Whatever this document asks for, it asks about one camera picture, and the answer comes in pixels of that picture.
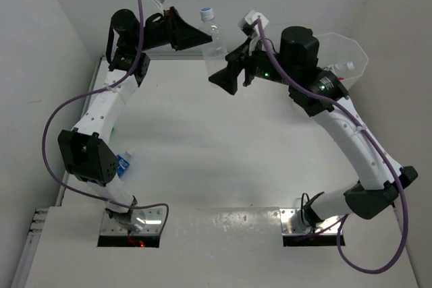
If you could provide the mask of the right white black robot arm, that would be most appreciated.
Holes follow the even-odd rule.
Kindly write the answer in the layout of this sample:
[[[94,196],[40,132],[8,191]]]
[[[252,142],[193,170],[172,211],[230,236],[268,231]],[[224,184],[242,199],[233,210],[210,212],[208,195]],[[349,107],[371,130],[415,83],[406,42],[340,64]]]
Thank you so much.
[[[300,211],[305,227],[316,227],[333,216],[355,214],[371,219],[399,196],[397,182],[407,188],[418,173],[384,154],[382,146],[358,117],[348,90],[328,69],[318,66],[319,41],[309,28],[292,26],[281,34],[277,62],[290,77],[287,82],[274,68],[263,45],[246,40],[229,53],[225,68],[209,76],[210,83],[231,95],[255,78],[287,84],[290,98],[333,138],[356,171],[358,181],[332,192],[320,192]]]

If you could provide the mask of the blue white label clear bottle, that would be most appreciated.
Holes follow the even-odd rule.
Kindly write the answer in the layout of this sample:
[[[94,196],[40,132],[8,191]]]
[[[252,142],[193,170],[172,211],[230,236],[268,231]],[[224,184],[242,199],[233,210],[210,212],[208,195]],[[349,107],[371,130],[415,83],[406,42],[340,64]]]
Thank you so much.
[[[339,62],[328,65],[326,70],[331,71],[339,78],[347,78],[355,71],[355,66],[351,61],[345,63]]]

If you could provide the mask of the clear unlabelled plastic bottle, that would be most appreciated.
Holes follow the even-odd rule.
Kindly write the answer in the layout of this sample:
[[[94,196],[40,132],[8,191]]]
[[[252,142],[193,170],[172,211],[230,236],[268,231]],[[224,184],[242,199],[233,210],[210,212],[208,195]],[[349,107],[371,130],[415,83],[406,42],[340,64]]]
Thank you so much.
[[[201,24],[199,30],[211,36],[212,41],[201,46],[208,75],[212,75],[226,66],[227,49],[222,30],[215,22],[215,14],[211,7],[204,7],[200,11]]]

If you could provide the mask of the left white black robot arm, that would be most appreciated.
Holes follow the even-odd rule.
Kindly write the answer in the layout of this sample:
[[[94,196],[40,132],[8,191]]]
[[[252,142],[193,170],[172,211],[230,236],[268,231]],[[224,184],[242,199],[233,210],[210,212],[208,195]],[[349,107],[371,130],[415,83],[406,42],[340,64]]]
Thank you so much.
[[[181,51],[211,41],[174,7],[153,14],[143,24],[129,9],[113,14],[105,85],[72,130],[61,131],[57,138],[66,171],[104,198],[110,213],[126,214],[136,205],[120,181],[118,159],[108,143],[121,110],[145,78],[150,65],[146,50],[171,45]]]

